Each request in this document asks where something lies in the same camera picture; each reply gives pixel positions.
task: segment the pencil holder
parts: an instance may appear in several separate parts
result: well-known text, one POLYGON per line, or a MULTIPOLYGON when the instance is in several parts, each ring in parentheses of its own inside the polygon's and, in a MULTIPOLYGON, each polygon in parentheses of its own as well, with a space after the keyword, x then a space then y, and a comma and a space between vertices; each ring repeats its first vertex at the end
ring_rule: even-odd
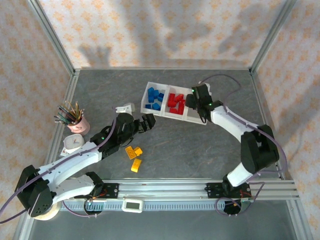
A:
POLYGON ((82 136, 86 135, 90 130, 90 125, 83 116, 79 123, 76 125, 67 125, 71 132, 75 134, 81 134, 82 136))

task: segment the building block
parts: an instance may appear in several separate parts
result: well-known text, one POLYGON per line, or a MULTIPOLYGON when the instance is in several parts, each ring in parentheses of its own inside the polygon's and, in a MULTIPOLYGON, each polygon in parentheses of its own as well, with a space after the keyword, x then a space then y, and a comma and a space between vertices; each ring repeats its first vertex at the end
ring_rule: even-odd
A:
POLYGON ((134 159, 137 156, 135 154, 135 151, 133 150, 132 146, 128 146, 124 150, 126 151, 126 154, 128 154, 130 160, 134 159))
POLYGON ((178 114, 183 115, 184 114, 184 110, 185 110, 185 100, 181 100, 179 102, 179 106, 178 106, 178 114))
POLYGON ((169 108, 175 108, 177 105, 177 103, 175 102, 175 94, 174 93, 170 93, 169 94, 169 98, 168 98, 168 102, 167 102, 167 106, 169 108))
POLYGON ((154 90, 154 91, 153 91, 153 97, 154 97, 154 99, 157 99, 158 96, 159 96, 159 90, 154 90))
POLYGON ((155 102, 154 96, 149 96, 149 97, 148 97, 148 102, 149 102, 149 103, 154 103, 154 102, 155 102))
POLYGON ((135 149, 133 149, 133 151, 137 156, 140 156, 143 153, 141 148, 138 146, 135 149))
POLYGON ((177 102, 180 102, 183 99, 184 99, 184 95, 183 94, 179 94, 178 96, 175 97, 174 101, 177 103, 177 102))
POLYGON ((155 91, 155 89, 153 88, 153 87, 150 87, 149 89, 148 89, 148 97, 150 98, 150 97, 154 97, 154 91, 155 91))
POLYGON ((154 103, 154 104, 152 104, 152 109, 160 111, 161 107, 158 103, 154 103))
POLYGON ((164 100, 164 94, 163 93, 159 93, 159 96, 158 96, 158 101, 159 102, 162 102, 164 100))
POLYGON ((169 109, 169 113, 178 114, 178 109, 176 109, 176 108, 170 108, 170 109, 169 109))
POLYGON ((136 158, 134 161, 133 161, 133 164, 132 164, 132 167, 131 167, 131 171, 132 172, 135 172, 137 173, 138 172, 138 169, 140 167, 140 164, 141 164, 141 160, 136 158))

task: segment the white box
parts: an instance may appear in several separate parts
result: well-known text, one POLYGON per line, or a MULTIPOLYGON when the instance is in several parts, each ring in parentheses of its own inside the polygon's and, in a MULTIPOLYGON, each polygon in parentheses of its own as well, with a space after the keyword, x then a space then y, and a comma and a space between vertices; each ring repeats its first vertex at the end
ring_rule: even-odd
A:
POLYGON ((172 86, 172 85, 166 85, 166 84, 155 83, 155 82, 148 82, 141 100, 141 113, 154 114, 160 117, 176 119, 176 120, 191 122, 195 124, 202 124, 202 125, 207 124, 207 122, 203 123, 201 121, 196 110, 193 110, 192 108, 189 108, 187 106, 184 106, 183 115, 169 112, 170 108, 167 105, 169 94, 175 94, 175 96, 177 96, 177 94, 183 94, 184 95, 183 99, 186 99, 186 96, 188 94, 192 94, 192 91, 191 91, 191 88, 172 86), (160 93, 164 94, 162 103, 159 102, 158 100, 154 100, 155 103, 158 103, 159 105, 161 105, 160 111, 145 108, 146 104, 151 104, 151 105, 153 104, 153 103, 149 103, 148 101, 148 89, 151 87, 154 88, 154 90, 159 90, 160 93))

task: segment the patterned wallpaper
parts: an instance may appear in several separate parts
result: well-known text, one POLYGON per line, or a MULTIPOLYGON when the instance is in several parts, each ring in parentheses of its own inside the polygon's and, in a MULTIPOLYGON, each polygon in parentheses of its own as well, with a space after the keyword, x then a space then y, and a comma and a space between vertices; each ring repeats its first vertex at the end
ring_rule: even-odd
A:
MULTIPOLYGON (((0 206, 14 192, 21 171, 44 163, 69 74, 28 6, 0 1, 0 206)), ((23 209, 15 199, 1 220, 23 209)), ((0 225, 11 240, 18 220, 0 225)))
POLYGON ((39 0, 75 68, 248 68, 285 0, 39 0))
POLYGON ((263 107, 320 239, 320 3, 298 1, 258 69, 263 107))

